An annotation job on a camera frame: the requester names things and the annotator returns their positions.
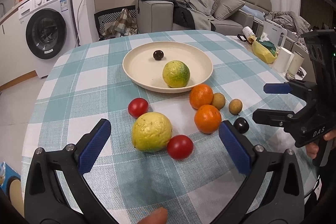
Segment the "person's right hand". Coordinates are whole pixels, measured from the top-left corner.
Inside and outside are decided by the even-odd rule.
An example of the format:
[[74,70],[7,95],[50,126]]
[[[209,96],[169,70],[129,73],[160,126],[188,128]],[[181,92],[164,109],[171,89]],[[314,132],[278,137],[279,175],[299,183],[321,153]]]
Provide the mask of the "person's right hand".
[[[331,131],[329,131],[327,134],[324,135],[323,137],[326,141],[332,141],[332,146],[331,149],[335,148],[335,138],[336,138],[336,130],[332,129]],[[306,145],[306,154],[311,158],[311,159],[315,159],[317,156],[319,150],[319,146],[317,144],[310,143],[308,145]]]

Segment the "person's left hand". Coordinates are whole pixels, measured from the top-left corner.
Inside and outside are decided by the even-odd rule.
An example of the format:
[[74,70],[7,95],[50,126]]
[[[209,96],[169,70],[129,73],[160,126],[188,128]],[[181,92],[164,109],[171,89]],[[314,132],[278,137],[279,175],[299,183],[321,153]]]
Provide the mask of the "person's left hand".
[[166,224],[168,220],[168,211],[164,207],[160,207],[151,214],[143,218],[138,224]]

